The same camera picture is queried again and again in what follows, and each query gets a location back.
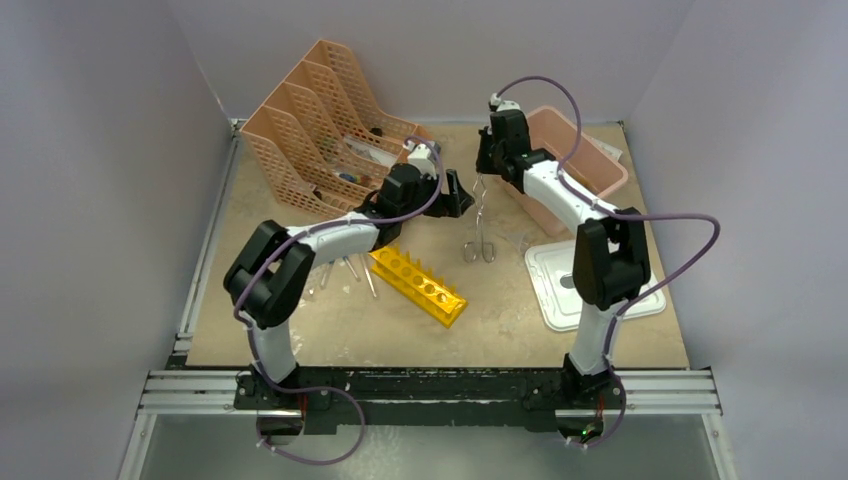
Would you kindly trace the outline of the yellow test tube rack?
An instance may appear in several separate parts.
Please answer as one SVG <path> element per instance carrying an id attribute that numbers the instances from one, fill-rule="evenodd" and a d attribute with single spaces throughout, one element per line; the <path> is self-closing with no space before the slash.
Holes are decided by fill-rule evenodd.
<path id="1" fill-rule="evenodd" d="M 409 251 L 389 245 L 369 253 L 370 270 L 400 295 L 450 329 L 468 306 L 455 285 L 448 284 Z"/>

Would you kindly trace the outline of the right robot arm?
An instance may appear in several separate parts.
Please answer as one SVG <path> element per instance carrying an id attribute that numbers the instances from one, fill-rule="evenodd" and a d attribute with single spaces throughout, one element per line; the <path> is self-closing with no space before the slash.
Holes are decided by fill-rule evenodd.
<path id="1" fill-rule="evenodd" d="M 496 175 L 552 213 L 575 236 L 572 278 L 582 300 L 577 336 L 564 360 L 561 392 L 576 407 L 596 399 L 612 378 L 617 322 L 651 277 L 641 214 L 619 210 L 572 179 L 543 147 L 516 105 L 493 107 L 479 132 L 476 170 Z"/>

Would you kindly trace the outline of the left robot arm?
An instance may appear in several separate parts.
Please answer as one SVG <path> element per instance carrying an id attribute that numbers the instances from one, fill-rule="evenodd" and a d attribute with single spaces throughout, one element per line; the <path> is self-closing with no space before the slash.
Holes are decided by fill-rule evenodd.
<path id="1" fill-rule="evenodd" d="M 262 222 L 223 280 L 234 318 L 248 332 L 254 368 L 263 378 L 260 397 L 275 409 L 297 399 L 298 382 L 290 376 L 297 362 L 288 320 L 314 268 L 389 245 L 403 223 L 416 216 L 459 218 L 473 204 L 455 170 L 430 174 L 401 164 L 391 168 L 379 189 L 337 219 L 303 227 Z"/>

